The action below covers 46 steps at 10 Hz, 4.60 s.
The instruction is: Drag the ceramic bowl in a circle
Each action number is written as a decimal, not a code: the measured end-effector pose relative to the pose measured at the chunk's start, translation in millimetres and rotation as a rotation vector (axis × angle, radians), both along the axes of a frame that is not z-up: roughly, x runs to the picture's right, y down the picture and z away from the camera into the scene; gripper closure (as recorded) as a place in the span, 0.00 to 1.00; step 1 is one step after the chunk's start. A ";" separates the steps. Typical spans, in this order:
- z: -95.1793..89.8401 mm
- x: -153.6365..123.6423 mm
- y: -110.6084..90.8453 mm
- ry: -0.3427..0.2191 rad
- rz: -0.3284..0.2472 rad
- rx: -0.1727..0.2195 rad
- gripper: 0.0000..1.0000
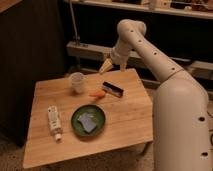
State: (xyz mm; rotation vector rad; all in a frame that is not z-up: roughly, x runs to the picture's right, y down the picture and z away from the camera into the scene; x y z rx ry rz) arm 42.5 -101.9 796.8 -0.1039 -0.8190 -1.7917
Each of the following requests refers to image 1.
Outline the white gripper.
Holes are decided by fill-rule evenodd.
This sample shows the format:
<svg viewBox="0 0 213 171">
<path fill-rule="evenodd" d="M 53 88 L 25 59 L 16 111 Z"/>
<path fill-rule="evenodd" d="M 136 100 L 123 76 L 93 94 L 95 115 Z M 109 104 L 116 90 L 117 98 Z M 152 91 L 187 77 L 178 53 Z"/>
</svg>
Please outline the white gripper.
<svg viewBox="0 0 213 171">
<path fill-rule="evenodd" d="M 116 65 L 120 65 L 121 72 L 124 72 L 126 70 L 127 66 L 126 62 L 128 61 L 129 58 L 128 52 L 120 51 L 117 50 L 115 47 L 113 47 L 110 52 L 110 58 L 112 61 L 109 58 L 107 58 L 102 64 L 101 68 L 99 69 L 100 74 L 103 74 L 112 69 L 113 68 L 112 62 Z"/>
</svg>

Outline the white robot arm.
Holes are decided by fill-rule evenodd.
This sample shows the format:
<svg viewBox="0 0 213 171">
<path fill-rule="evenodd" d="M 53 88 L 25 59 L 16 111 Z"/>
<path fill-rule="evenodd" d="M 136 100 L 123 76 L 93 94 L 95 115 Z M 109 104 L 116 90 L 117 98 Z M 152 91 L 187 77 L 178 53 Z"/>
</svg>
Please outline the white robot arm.
<svg viewBox="0 0 213 171">
<path fill-rule="evenodd" d="M 124 70 L 136 51 L 160 86 L 153 97 L 154 171 L 212 171 L 206 90 L 180 65 L 151 44 L 146 25 L 123 19 L 119 38 L 99 72 Z"/>
</svg>

